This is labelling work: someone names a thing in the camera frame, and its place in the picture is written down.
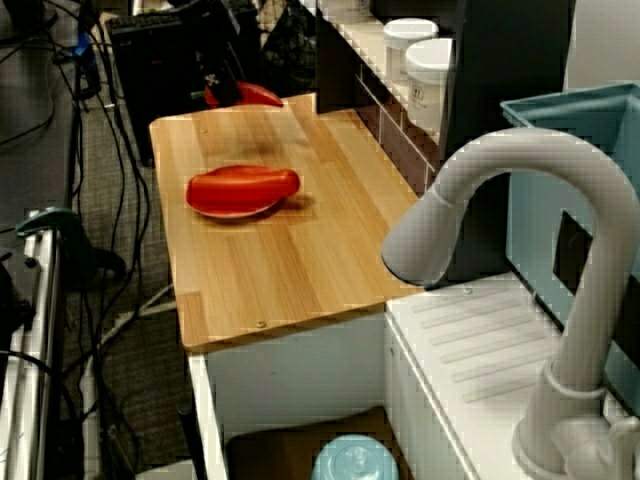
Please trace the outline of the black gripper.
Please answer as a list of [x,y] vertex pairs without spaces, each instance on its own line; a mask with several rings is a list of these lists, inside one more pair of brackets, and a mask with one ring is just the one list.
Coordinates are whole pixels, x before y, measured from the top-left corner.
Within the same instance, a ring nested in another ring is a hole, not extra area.
[[232,50],[240,28],[227,2],[188,1],[180,8],[180,20],[200,55],[207,102],[216,107],[238,104],[241,93],[232,67]]

